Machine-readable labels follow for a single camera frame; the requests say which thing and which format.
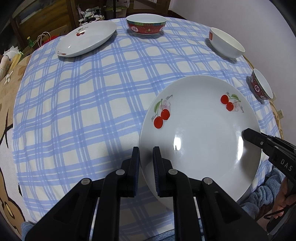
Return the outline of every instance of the white bowl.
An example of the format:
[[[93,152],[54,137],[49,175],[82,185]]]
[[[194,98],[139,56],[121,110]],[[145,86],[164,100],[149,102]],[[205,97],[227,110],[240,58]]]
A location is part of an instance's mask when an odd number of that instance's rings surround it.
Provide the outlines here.
[[[232,36],[217,28],[210,28],[209,39],[212,46],[228,58],[238,58],[244,47]]]

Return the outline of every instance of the cherry pattern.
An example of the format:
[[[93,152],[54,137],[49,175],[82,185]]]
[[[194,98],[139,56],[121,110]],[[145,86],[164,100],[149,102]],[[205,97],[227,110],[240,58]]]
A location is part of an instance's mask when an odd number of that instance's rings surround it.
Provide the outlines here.
[[[160,116],[158,115],[159,106],[161,106],[161,113]],[[154,126],[157,129],[160,129],[163,126],[163,120],[168,120],[170,117],[170,111],[168,109],[163,108],[163,100],[161,99],[159,102],[156,103],[154,106],[154,112],[157,117],[154,119]]]
[[[78,32],[76,33],[76,36],[80,36],[80,35],[84,34],[84,33],[85,33],[85,30],[86,30],[87,28],[88,28],[88,27],[78,29]]]
[[[57,51],[58,54],[61,54],[61,55],[66,55],[65,53],[61,53],[60,51]]]
[[[226,109],[228,111],[232,111],[237,106],[237,104],[241,102],[236,94],[230,95],[228,92],[226,93],[226,95],[221,96],[220,101],[222,104],[226,105]]]

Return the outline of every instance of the screw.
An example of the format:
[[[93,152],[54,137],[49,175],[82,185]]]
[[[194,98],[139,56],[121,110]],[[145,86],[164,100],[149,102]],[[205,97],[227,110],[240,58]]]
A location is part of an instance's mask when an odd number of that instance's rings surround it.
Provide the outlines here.
[[[125,170],[123,170],[123,169],[118,169],[115,173],[116,173],[118,176],[121,176],[121,175],[125,174]]]
[[[176,169],[169,169],[169,174],[171,175],[176,175],[178,173],[178,171]]]
[[[213,183],[213,180],[209,177],[206,177],[206,178],[204,178],[204,183],[210,185]]]
[[[88,185],[91,181],[88,178],[84,178],[81,180],[82,185]]]

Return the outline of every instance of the table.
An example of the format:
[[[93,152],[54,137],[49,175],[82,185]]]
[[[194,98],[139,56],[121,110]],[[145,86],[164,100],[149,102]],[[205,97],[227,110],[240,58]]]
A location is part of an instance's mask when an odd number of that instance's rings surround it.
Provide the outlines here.
[[[268,101],[258,102],[243,57],[215,53],[209,27],[167,18],[158,35],[139,36],[125,19],[99,48],[59,58],[60,38],[33,53],[14,108],[13,157],[25,205],[38,221],[79,180],[104,178],[138,146],[146,111],[173,81],[193,74],[235,86],[253,107],[262,132],[279,136]],[[262,154],[251,190],[271,164]],[[173,213],[152,195],[140,171],[138,194],[122,199],[120,240],[145,240],[173,228]]]

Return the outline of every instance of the red cherry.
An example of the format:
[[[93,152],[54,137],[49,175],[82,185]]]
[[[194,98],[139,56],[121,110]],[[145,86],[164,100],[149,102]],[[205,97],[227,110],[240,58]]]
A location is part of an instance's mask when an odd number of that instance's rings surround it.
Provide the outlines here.
[[[227,95],[222,95],[221,103],[222,104],[227,104],[228,102],[229,102],[228,96]]]
[[[163,125],[163,119],[162,119],[160,116],[156,117],[156,118],[154,119],[154,126],[155,126],[157,129],[159,129],[159,128],[162,127],[162,125]]]
[[[163,109],[160,116],[166,121],[170,117],[170,112],[168,111],[168,109]]]
[[[231,102],[228,102],[227,105],[226,105],[226,109],[227,109],[228,111],[232,111],[233,108],[234,108],[233,104],[232,104]]]

